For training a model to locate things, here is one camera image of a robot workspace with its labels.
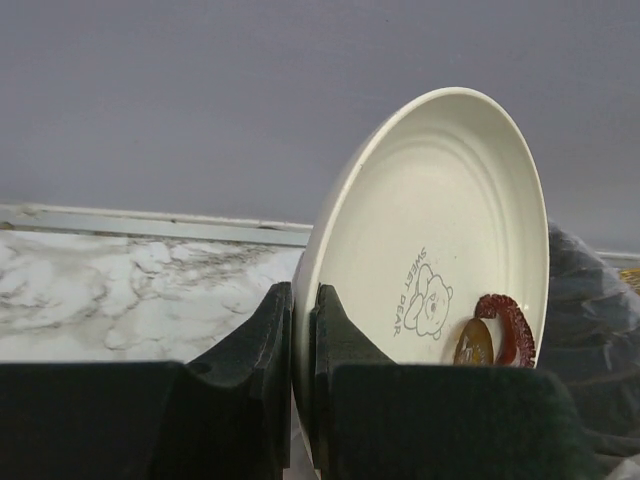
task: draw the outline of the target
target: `brown food piece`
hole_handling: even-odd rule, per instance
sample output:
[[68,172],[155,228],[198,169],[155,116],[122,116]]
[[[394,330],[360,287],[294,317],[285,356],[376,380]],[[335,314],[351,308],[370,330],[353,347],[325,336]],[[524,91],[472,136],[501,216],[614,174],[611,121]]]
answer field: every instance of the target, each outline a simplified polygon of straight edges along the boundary
[[479,318],[467,322],[456,345],[454,365],[493,365],[493,344],[487,325]]

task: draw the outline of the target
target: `cream plate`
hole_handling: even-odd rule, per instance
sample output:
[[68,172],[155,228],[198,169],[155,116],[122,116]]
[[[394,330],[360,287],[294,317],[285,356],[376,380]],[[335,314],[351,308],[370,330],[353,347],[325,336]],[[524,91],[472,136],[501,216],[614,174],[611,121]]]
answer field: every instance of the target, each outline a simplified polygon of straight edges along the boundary
[[[296,274],[293,386],[303,428],[319,284],[333,285],[351,321],[398,363],[452,363],[486,293],[518,302],[539,347],[547,234],[531,153],[496,102],[447,88],[395,113],[342,172]],[[500,328],[489,323],[499,351]]]

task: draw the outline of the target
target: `black plastic bag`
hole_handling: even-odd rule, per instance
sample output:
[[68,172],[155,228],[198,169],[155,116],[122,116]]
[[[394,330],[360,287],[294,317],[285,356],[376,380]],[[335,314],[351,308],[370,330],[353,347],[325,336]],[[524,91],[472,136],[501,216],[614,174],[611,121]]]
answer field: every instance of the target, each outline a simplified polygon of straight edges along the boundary
[[566,384],[608,472],[640,453],[640,296],[584,242],[552,223],[549,243],[538,368]]

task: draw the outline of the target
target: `marble countertop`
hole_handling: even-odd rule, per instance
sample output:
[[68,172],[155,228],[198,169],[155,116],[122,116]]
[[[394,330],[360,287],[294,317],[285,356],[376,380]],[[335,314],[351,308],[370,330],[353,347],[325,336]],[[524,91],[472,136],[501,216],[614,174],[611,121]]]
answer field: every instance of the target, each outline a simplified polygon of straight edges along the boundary
[[189,361],[302,249],[0,231],[0,361]]

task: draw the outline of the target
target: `plate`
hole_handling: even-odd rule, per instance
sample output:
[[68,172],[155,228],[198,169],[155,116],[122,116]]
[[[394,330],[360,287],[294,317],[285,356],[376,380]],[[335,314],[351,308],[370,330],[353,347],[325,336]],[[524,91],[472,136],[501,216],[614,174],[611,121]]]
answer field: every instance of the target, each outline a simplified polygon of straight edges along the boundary
[[[336,288],[351,321],[395,362],[450,364],[486,293],[518,302],[539,351],[548,281],[542,189],[514,121],[466,88],[413,100],[347,164],[300,260],[293,388],[303,430],[320,284]],[[500,328],[489,328],[499,351]]]

